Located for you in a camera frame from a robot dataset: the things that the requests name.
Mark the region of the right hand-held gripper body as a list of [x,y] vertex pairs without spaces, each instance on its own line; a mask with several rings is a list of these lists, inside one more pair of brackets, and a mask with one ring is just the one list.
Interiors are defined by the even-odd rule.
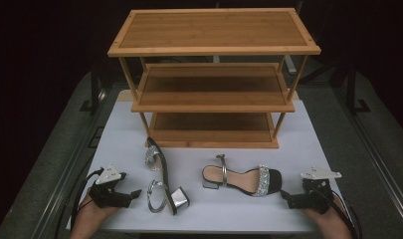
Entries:
[[314,209],[319,214],[325,213],[334,199],[329,181],[340,177],[340,172],[313,166],[301,174],[304,193],[288,195],[289,208],[309,208]]

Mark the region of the white stand leg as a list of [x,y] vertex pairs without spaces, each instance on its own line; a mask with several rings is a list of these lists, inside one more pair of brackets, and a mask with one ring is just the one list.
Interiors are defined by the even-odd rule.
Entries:
[[296,69],[295,64],[294,64],[294,62],[292,60],[292,57],[290,55],[285,55],[284,56],[284,61],[286,63],[288,72],[291,75],[294,75],[297,72],[297,69]]

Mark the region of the person's right hand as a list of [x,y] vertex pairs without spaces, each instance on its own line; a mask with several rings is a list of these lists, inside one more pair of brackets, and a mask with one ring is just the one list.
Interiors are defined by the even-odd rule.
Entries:
[[317,225],[323,239],[352,239],[349,228],[334,208],[330,207],[324,214],[312,209],[302,209],[302,213]]

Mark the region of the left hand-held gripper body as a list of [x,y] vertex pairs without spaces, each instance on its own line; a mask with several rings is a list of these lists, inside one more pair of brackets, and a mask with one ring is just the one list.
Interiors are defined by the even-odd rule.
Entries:
[[126,174],[124,172],[119,172],[113,164],[109,164],[102,170],[101,175],[94,182],[89,196],[100,208],[127,208],[132,200],[131,195],[115,191],[115,187],[125,177]]

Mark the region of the wooden three-tier shelf rack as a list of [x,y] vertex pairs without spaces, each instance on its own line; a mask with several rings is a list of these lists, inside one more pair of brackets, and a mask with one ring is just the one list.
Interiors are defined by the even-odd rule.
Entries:
[[[296,84],[273,57],[306,60],[320,52],[293,8],[133,10],[108,55],[130,82],[147,142],[162,147],[276,148]],[[220,62],[220,57],[266,56],[266,63]]]

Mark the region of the black metal stand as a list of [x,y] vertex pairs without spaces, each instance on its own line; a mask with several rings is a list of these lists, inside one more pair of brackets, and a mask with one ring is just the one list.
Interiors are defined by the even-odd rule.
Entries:
[[352,62],[347,64],[347,87],[346,87],[346,105],[349,111],[356,116],[358,113],[370,113],[370,108],[365,100],[355,98],[356,90],[356,71]]
[[101,93],[106,86],[106,71],[102,61],[97,61],[93,64],[90,71],[91,79],[91,98],[88,101],[84,101],[80,111],[89,112],[94,115],[99,109],[101,104]]

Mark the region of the person's left hand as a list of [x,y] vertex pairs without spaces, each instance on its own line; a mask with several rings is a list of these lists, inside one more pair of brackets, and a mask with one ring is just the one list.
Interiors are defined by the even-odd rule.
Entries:
[[119,211],[118,207],[98,207],[87,195],[80,203],[80,210],[69,239],[91,239],[101,225],[117,211]]

